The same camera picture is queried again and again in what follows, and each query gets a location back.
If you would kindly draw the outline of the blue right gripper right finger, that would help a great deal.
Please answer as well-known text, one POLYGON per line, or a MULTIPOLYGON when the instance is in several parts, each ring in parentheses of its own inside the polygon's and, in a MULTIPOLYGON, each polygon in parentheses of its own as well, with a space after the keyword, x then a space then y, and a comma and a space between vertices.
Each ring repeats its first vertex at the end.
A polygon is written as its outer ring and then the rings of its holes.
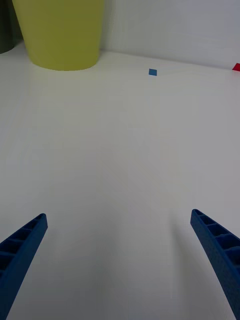
POLYGON ((240 319, 240 239, 198 209, 190 225, 217 276, 231 310, 240 319))

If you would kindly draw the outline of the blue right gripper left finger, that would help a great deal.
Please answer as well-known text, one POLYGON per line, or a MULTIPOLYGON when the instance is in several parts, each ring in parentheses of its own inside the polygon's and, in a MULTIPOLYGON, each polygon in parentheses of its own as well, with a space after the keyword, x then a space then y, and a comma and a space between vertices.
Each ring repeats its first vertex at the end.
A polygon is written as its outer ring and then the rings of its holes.
POLYGON ((0 319, 8 317, 47 229, 41 213, 0 243, 0 319))

